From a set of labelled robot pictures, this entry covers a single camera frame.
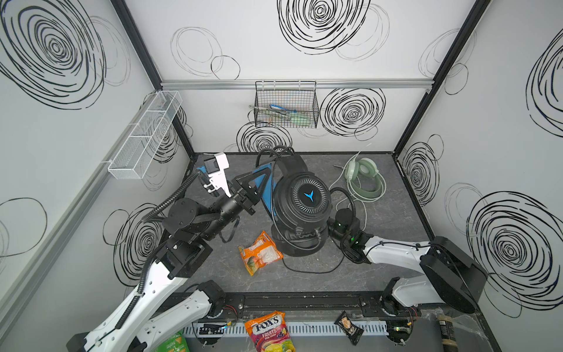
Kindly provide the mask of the Fox's fruits candy bag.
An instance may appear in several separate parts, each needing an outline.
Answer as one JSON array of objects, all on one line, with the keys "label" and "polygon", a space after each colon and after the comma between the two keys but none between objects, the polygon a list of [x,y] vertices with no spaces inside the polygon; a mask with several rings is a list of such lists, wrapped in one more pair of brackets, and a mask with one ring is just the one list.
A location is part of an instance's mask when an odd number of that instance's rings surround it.
[{"label": "Fox's fruits candy bag", "polygon": [[272,312],[247,321],[244,326],[257,352],[296,351],[287,328],[284,312]]}]

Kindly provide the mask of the green snack bag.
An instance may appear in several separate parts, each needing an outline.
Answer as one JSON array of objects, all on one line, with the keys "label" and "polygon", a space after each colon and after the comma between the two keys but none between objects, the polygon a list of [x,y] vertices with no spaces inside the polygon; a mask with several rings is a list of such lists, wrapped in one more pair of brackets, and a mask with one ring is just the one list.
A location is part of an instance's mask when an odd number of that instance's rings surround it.
[{"label": "green snack bag", "polygon": [[183,332],[178,331],[168,340],[161,343],[154,352],[189,352],[189,347],[186,339],[183,337]]}]

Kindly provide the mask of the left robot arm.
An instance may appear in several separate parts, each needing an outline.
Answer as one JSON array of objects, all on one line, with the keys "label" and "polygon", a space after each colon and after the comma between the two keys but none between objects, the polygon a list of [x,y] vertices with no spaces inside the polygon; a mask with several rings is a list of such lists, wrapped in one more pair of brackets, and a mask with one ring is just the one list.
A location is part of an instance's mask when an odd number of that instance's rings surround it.
[{"label": "left robot arm", "polygon": [[159,244],[142,266],[139,283],[118,308],[96,329],[76,334],[68,351],[152,351],[174,333],[201,318],[221,315],[226,295],[212,280],[162,313],[161,305],[206,261],[215,238],[242,211],[253,214],[271,177],[271,169],[235,177],[211,207],[183,195],[202,171],[191,173],[180,188],[158,205],[144,222],[160,221],[168,239]]}]

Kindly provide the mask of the dark cylindrical roll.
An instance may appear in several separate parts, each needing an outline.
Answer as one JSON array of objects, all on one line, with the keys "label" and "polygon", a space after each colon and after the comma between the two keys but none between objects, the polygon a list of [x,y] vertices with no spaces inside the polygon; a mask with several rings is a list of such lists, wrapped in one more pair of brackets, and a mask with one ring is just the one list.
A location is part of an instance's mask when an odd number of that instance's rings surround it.
[{"label": "dark cylindrical roll", "polygon": [[459,352],[453,319],[447,315],[438,315],[437,321],[440,328],[441,343],[444,352]]}]

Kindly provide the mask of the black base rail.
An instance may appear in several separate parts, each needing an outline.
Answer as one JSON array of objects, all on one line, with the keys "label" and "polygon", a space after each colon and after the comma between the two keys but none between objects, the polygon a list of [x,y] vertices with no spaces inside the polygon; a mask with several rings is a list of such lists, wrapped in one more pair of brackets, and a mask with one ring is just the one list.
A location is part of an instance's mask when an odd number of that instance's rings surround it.
[{"label": "black base rail", "polygon": [[211,303],[209,315],[218,315],[226,309],[238,319],[246,319],[260,312],[356,312],[362,318],[386,316],[387,314],[405,316],[413,307],[425,309],[440,305],[432,300],[429,303],[413,303],[399,299],[391,291],[361,292],[278,292],[278,293],[224,293],[220,290],[207,290],[207,302]]}]

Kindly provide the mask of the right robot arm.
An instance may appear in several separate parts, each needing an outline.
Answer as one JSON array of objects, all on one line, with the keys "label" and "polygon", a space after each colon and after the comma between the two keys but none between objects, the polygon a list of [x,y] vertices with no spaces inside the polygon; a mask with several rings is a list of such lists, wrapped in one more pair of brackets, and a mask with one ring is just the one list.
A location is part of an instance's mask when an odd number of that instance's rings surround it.
[{"label": "right robot arm", "polygon": [[431,241],[398,241],[365,233],[360,229],[356,206],[350,192],[334,187],[330,193],[342,193],[349,207],[340,209],[328,220],[328,234],[343,255],[355,264],[388,264],[416,271],[412,278],[394,277],[380,296],[387,315],[397,315],[420,304],[447,304],[472,314],[488,274],[450,239],[437,236]]}]

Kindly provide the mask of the orange snack bag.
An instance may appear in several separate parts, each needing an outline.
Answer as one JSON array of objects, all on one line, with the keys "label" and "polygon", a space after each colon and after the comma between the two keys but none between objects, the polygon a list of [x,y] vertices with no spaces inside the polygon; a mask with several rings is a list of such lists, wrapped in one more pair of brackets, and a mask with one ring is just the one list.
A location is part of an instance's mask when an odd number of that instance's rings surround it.
[{"label": "orange snack bag", "polygon": [[249,247],[239,246],[240,257],[246,271],[253,277],[261,268],[284,258],[272,238],[262,231]]}]

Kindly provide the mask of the small dark snack packet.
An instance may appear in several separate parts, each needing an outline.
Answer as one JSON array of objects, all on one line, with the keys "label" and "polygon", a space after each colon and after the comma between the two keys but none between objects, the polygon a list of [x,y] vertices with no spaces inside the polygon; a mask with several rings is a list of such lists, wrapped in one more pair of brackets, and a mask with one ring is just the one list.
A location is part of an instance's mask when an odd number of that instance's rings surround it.
[{"label": "small dark snack packet", "polygon": [[353,346],[359,343],[364,330],[352,322],[346,311],[340,313],[334,324],[345,333]]}]

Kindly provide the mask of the black gaming headphones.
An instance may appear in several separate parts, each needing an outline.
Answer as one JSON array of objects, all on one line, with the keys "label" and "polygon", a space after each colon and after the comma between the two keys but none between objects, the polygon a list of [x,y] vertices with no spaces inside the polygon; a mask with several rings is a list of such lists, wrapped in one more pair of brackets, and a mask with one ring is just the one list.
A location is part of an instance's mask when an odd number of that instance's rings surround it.
[{"label": "black gaming headphones", "polygon": [[319,252],[328,239],[332,208],[328,186],[292,147],[261,150],[255,166],[271,171],[262,203],[272,219],[271,237],[277,249],[296,258]]}]

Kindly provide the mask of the green brush in basket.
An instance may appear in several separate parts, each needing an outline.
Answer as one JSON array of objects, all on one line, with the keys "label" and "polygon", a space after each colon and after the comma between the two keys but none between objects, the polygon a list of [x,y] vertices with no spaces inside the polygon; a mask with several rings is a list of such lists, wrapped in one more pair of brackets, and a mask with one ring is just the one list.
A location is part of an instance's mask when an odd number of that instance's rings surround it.
[{"label": "green brush in basket", "polygon": [[306,114],[301,114],[296,110],[293,114],[280,114],[270,110],[269,107],[249,106],[253,112],[259,116],[259,120],[268,123],[285,122],[298,127],[305,127],[311,124],[310,117]]}]

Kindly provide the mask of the white mesh wall shelf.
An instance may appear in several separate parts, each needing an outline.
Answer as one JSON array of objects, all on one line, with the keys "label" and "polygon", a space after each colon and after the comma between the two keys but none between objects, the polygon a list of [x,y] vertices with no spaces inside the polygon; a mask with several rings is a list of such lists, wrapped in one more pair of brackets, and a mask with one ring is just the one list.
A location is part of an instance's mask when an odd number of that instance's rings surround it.
[{"label": "white mesh wall shelf", "polygon": [[174,90],[160,90],[147,96],[129,135],[108,166],[114,178],[144,178],[181,104],[180,93]]}]

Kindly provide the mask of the mint green headphones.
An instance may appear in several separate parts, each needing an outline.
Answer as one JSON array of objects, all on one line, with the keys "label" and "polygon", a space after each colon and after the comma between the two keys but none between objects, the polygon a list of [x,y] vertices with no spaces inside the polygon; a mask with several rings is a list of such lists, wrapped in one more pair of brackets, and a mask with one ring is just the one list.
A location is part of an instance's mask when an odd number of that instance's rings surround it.
[{"label": "mint green headphones", "polygon": [[349,192],[362,202],[377,202],[386,193],[386,180],[370,158],[351,158],[344,168],[344,177]]}]

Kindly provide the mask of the blue tool in basket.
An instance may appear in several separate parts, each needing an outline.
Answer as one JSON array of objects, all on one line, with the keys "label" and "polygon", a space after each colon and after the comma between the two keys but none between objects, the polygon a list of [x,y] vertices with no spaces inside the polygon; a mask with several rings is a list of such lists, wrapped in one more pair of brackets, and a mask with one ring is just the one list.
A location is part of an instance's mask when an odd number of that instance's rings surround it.
[{"label": "blue tool in basket", "polygon": [[270,110],[271,110],[271,111],[275,111],[275,112],[280,113],[280,114],[293,114],[293,113],[296,113],[296,110],[287,109],[287,108],[284,108],[284,107],[282,107],[282,106],[277,106],[277,105],[275,105],[275,104],[271,104],[271,105],[270,105]]}]

